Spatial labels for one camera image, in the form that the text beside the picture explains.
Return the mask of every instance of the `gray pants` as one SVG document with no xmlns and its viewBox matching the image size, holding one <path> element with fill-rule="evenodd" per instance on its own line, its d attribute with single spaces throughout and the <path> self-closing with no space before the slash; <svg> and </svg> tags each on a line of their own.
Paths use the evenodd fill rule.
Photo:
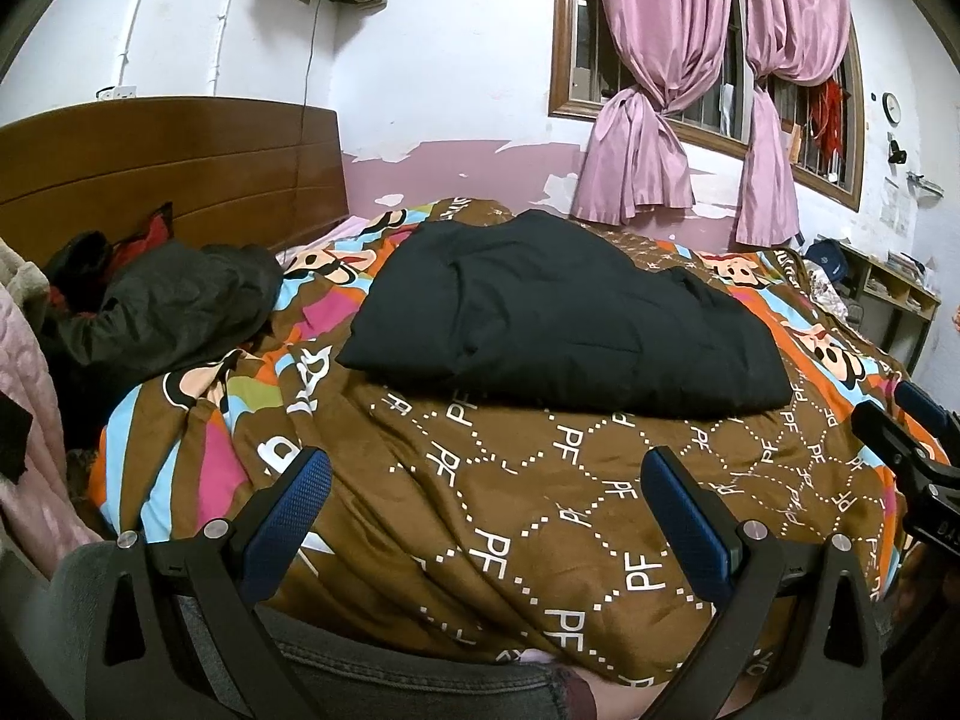
<svg viewBox="0 0 960 720">
<path fill-rule="evenodd" d="M 16 626 L 16 638 L 32 667 L 79 719 L 85 718 L 93 615 L 113 549 L 112 543 L 78 549 L 66 557 L 49 589 L 21 593 L 19 608 L 4 608 L 4 618 Z M 217 698 L 242 710 L 243 702 L 193 599 L 183 600 L 181 608 Z M 571 677 L 563 670 L 536 664 L 436 661 L 345 640 L 270 608 L 258 608 L 257 614 L 298 678 L 331 717 L 576 720 L 568 708 Z M 575 685 L 573 690 L 585 687 Z"/>
</svg>

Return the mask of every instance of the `wall socket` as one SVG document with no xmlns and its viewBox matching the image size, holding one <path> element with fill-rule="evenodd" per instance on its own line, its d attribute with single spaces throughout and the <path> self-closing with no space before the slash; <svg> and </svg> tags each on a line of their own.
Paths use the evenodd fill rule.
<svg viewBox="0 0 960 720">
<path fill-rule="evenodd" d="M 97 92 L 98 100 L 126 100 L 136 97 L 136 86 L 109 86 Z"/>
</svg>

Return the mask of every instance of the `blue gripper pad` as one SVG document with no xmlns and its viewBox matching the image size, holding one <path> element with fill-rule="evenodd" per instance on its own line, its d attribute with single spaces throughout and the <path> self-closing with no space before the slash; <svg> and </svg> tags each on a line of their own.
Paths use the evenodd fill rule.
<svg viewBox="0 0 960 720">
<path fill-rule="evenodd" d="M 721 608 L 733 595 L 731 555 L 694 497 L 714 493 L 701 491 L 683 466 L 675 470 L 672 466 L 680 461 L 672 452 L 668 459 L 665 452 L 659 448 L 647 452 L 640 464 L 640 489 L 694 595 Z M 678 471 L 688 480 L 680 479 Z M 736 525 L 732 515 L 730 520 Z"/>
<path fill-rule="evenodd" d="M 237 590 L 250 607 L 277 592 L 304 536 L 330 495 L 333 483 L 330 459 L 322 450 L 312 452 L 264 517 L 263 524 L 243 552 L 243 570 Z M 281 476 L 277 484 L 284 481 Z"/>
<path fill-rule="evenodd" d="M 935 439 L 947 432 L 947 412 L 913 382 L 900 382 L 896 385 L 894 400 L 896 405 L 922 424 Z"/>
</svg>

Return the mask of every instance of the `brown bedsheet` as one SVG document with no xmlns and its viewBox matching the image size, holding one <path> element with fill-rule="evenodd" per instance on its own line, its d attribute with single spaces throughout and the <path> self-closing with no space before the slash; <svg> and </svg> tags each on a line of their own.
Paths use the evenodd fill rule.
<svg viewBox="0 0 960 720">
<path fill-rule="evenodd" d="M 272 605 L 407 652 L 504 662 L 534 648 L 649 685 L 669 678 L 712 615 L 638 488 L 644 453 L 668 445 L 738 518 L 799 541 L 846 533 L 880 595 L 896 563 L 896 498 L 848 416 L 866 397 L 889 408 L 899 369 L 809 302 L 795 255 L 704 259 L 600 233 L 637 266 L 686 266 L 763 317 L 793 383 L 788 407 L 713 423 L 551 412 L 397 391 L 336 364 L 368 284 L 423 218 L 492 224 L 509 212 L 445 200 L 301 252 L 270 336 L 147 382 L 114 413 L 90 485 L 114 529 L 191 536 L 235 514 L 299 447 L 322 447 L 333 490 Z"/>
</svg>

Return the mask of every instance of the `metal screw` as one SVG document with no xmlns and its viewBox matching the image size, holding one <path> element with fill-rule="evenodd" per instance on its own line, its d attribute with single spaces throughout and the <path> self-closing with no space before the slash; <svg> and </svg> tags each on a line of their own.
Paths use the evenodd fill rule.
<svg viewBox="0 0 960 720">
<path fill-rule="evenodd" d="M 841 552 L 850 552 L 851 546 L 850 540 L 843 535 L 843 533 L 834 533 L 833 538 L 830 539 L 830 543 L 833 544 Z"/>
<path fill-rule="evenodd" d="M 207 538 L 220 538 L 230 529 L 230 524 L 226 519 L 211 519 L 203 527 L 203 535 Z"/>
<path fill-rule="evenodd" d="M 752 538 L 754 541 L 763 541 L 767 538 L 767 526 L 764 525 L 759 520 L 748 519 L 743 523 L 743 533 L 747 538 Z"/>
<path fill-rule="evenodd" d="M 130 549 L 133 544 L 136 544 L 136 531 L 123 531 L 117 536 L 117 546 L 120 549 Z"/>
</svg>

